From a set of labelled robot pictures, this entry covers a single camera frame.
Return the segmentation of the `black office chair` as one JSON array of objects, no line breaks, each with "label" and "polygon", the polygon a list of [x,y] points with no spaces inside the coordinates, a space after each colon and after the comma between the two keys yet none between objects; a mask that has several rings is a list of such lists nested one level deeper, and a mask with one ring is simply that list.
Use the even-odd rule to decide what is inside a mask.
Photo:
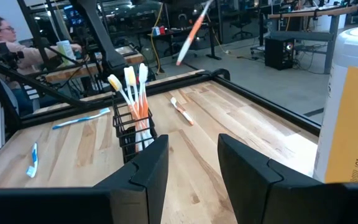
[{"label": "black office chair", "polygon": [[236,16],[236,20],[230,22],[229,27],[236,27],[240,29],[239,32],[236,32],[232,35],[232,39],[235,39],[238,35],[243,39],[245,36],[253,37],[253,33],[249,31],[244,31],[243,28],[252,22],[252,13],[254,12],[253,8],[248,8],[243,11],[236,11],[234,15]]}]

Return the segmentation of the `wooden standing desk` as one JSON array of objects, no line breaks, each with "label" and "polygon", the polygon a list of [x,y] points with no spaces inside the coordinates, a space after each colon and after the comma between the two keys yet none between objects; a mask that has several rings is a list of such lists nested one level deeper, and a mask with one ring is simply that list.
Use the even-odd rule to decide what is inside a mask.
[{"label": "wooden standing desk", "polygon": [[[271,37],[280,38],[294,38],[295,40],[312,40],[317,42],[326,42],[327,49],[325,52],[318,52],[315,50],[302,49],[305,52],[312,52],[314,54],[325,54],[324,74],[329,74],[331,71],[334,47],[336,43],[337,31],[339,27],[339,18],[343,14],[358,15],[358,2],[351,3],[350,6],[330,8],[325,10],[314,10],[314,11],[297,11],[283,14],[270,14],[269,19],[272,19],[273,28],[270,31]],[[294,17],[311,17],[317,19],[321,16],[329,16],[331,23],[327,32],[306,32],[306,31],[287,31],[278,30],[278,22],[281,18],[294,18]]]}]

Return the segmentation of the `black wire caddy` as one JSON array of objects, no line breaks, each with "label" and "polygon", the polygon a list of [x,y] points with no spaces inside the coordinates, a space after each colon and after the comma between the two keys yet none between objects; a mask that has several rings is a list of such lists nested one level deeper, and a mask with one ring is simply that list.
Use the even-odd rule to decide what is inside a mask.
[{"label": "black wire caddy", "polygon": [[[137,131],[135,129],[135,123],[140,121],[136,120],[131,112],[129,111],[127,104],[122,98],[112,99],[112,108],[114,111],[113,116],[113,127],[116,130],[116,137],[119,140],[119,146],[122,149],[122,156],[124,163],[129,162],[133,159],[139,152],[136,151],[135,147],[139,144],[142,144],[143,149],[146,148],[147,140],[155,140],[157,138],[157,133],[155,132],[155,125],[152,119],[152,112],[148,111],[148,122],[149,127],[147,129],[141,129]],[[151,137],[146,140],[135,138],[136,134],[141,134],[142,131],[145,131],[147,134],[150,134]]]}]

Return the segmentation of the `black computer tower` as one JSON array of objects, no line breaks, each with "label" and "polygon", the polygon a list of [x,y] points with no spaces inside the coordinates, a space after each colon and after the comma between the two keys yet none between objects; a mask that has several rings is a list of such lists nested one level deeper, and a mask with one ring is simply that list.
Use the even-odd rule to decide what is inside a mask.
[{"label": "black computer tower", "polygon": [[265,39],[265,66],[284,70],[293,68],[294,38],[268,37]]}]

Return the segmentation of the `blue and white toothbrush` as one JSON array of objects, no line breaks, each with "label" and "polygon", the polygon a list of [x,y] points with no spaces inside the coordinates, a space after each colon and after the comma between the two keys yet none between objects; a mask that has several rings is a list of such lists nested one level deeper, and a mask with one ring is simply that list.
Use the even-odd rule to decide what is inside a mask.
[{"label": "blue and white toothbrush", "polygon": [[110,113],[111,110],[109,108],[103,108],[99,111],[98,114],[96,115],[93,115],[93,116],[85,116],[83,118],[78,118],[78,119],[74,119],[74,120],[71,120],[71,121],[66,121],[64,123],[61,123],[61,124],[58,124],[58,125],[55,125],[52,127],[52,129],[59,129],[59,128],[62,128],[64,126],[68,126],[70,124],[75,124],[75,123],[80,123],[80,122],[84,122],[84,121],[89,121],[89,120],[92,120],[92,119],[96,119],[98,117],[101,117],[105,114],[108,114]]},{"label": "blue and white toothbrush", "polygon": [[29,166],[26,170],[26,174],[30,178],[34,178],[37,173],[37,168],[39,164],[37,151],[38,151],[38,144],[35,142],[34,145],[32,146],[32,154],[31,154],[33,165]]}]

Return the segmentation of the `orange and white toothbrush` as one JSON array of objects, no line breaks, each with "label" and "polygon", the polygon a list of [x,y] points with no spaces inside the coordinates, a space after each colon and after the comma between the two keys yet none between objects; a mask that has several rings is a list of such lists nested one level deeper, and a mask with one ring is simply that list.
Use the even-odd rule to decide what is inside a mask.
[{"label": "orange and white toothbrush", "polygon": [[[139,106],[139,93],[137,90],[137,82],[136,82],[136,76],[135,71],[132,66],[129,67],[129,84],[134,89],[134,99],[135,99],[135,107],[137,110],[137,114],[140,117],[140,106]],[[144,131],[141,131],[140,133],[141,139],[142,139],[142,149],[145,149],[149,144],[148,141],[146,141],[146,135]]]},{"label": "orange and white toothbrush", "polygon": [[[135,104],[134,104],[133,100],[131,100],[128,97],[128,95],[125,93],[121,81],[115,75],[111,74],[110,76],[108,76],[108,82],[125,99],[128,107],[129,107],[129,111],[131,112],[131,115],[135,119],[138,119],[139,115],[138,115],[137,110],[135,108]],[[136,152],[140,152],[140,151],[143,150],[143,143],[141,142],[142,137],[141,137],[141,134],[139,132],[139,128],[140,128],[140,124],[136,121],[135,122],[135,151]]]},{"label": "orange and white toothbrush", "polygon": [[194,121],[192,120],[192,118],[190,117],[190,115],[185,111],[183,110],[179,104],[177,103],[177,99],[175,97],[172,97],[170,99],[170,102],[171,104],[174,106],[174,108],[179,111],[183,116],[184,118],[191,124],[191,125],[194,125]]},{"label": "orange and white toothbrush", "polygon": [[191,29],[187,39],[185,40],[185,42],[183,43],[182,45],[182,48],[179,52],[179,55],[178,55],[178,58],[177,58],[177,62],[176,62],[176,65],[179,66],[182,62],[182,60],[185,58],[185,55],[187,53],[187,51],[189,50],[192,42],[193,42],[193,39],[195,38],[195,35],[196,33],[198,32],[198,30],[200,29],[203,21],[204,21],[204,18],[208,12],[208,9],[210,7],[210,5],[212,4],[214,0],[209,0],[206,4],[205,4],[205,7],[202,11],[202,13],[200,14],[200,16],[198,17],[198,19],[196,20],[195,24],[193,25],[193,28]]},{"label": "orange and white toothbrush", "polygon": [[129,84],[129,67],[127,68],[124,68],[124,73],[125,73],[125,79],[126,79],[126,85],[127,85],[127,94],[128,94],[128,97],[133,100],[134,104],[135,104],[135,100],[133,99],[133,96],[132,96],[132,88]]}]

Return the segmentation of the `white wipes canister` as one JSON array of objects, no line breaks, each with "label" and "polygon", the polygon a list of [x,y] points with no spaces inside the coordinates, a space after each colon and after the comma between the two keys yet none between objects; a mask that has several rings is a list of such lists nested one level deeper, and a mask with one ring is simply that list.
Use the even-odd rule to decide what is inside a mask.
[{"label": "white wipes canister", "polygon": [[336,39],[313,177],[358,182],[358,27]]}]

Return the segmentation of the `white and green container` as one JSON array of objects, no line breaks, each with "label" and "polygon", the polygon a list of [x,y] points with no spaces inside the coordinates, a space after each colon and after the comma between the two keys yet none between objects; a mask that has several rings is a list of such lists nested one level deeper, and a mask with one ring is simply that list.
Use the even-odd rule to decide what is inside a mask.
[{"label": "white and green container", "polygon": [[56,43],[58,47],[58,51],[63,55],[63,63],[65,65],[74,65],[73,60],[76,60],[75,54],[71,47],[71,43],[69,40],[63,40]]}]

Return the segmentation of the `person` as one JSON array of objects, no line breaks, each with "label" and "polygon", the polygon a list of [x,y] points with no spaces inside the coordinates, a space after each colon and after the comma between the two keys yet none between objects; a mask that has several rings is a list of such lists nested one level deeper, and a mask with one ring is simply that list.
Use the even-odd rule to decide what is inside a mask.
[{"label": "person", "polygon": [[[2,17],[0,17],[0,43],[1,42],[6,43],[10,52],[21,51],[24,54],[24,58],[17,63],[17,72],[22,75],[35,73],[35,66],[43,64],[44,62],[39,49],[26,47],[17,43],[14,28]],[[33,103],[27,98],[20,84],[2,74],[0,74],[0,77],[16,97],[20,114],[27,115],[32,113],[34,111]]]}]

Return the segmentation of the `black desk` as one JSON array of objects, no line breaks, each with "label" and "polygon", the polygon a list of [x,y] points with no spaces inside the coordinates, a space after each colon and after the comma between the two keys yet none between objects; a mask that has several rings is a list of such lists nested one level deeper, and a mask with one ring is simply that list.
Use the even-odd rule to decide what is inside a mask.
[{"label": "black desk", "polygon": [[[196,36],[193,39],[193,42],[188,50],[188,53],[193,54],[194,57],[197,57],[198,56],[198,54],[196,53],[197,50],[201,50],[209,47],[210,53],[207,54],[206,56],[216,60],[220,60],[221,58],[216,56],[215,54],[216,40],[212,28],[209,27],[208,29],[209,31],[207,31],[205,35],[200,37]],[[156,50],[155,56],[158,58],[166,57],[166,56],[171,56],[172,58],[174,58],[175,56],[177,56],[181,49],[181,45],[184,43],[189,33],[190,30],[185,29],[185,30],[166,30],[165,35],[153,36],[153,38],[151,38],[151,35],[149,34],[152,46]],[[158,40],[161,40],[162,42],[168,44],[168,47],[165,49],[162,55],[159,54],[157,48]]]}]

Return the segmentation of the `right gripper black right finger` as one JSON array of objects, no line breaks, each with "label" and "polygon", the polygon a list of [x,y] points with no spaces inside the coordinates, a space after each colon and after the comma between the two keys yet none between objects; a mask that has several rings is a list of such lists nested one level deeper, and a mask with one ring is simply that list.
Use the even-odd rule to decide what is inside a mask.
[{"label": "right gripper black right finger", "polygon": [[228,134],[218,136],[218,159],[238,224],[262,224],[271,185],[283,178],[270,158]]}]

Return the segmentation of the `wooden workbench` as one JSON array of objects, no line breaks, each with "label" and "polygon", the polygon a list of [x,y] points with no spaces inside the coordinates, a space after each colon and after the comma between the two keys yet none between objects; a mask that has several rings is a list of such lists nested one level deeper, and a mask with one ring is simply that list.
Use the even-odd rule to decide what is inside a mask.
[{"label": "wooden workbench", "polygon": [[[139,64],[144,61],[144,57],[142,54],[137,53],[135,55],[130,55],[124,57],[128,64]],[[86,67],[83,65],[82,67],[78,68],[70,68],[66,70],[61,70],[53,73],[49,73],[45,76],[46,81],[48,82],[63,82],[68,80],[70,77],[85,77],[91,75],[98,74],[98,69],[95,63],[88,63]]]}]

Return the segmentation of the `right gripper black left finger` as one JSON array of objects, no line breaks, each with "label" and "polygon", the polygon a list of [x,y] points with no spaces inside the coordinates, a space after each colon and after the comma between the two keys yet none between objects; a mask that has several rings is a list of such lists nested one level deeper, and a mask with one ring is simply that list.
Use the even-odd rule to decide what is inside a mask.
[{"label": "right gripper black left finger", "polygon": [[151,145],[94,188],[104,192],[96,202],[96,224],[160,224],[168,179],[169,138]]}]

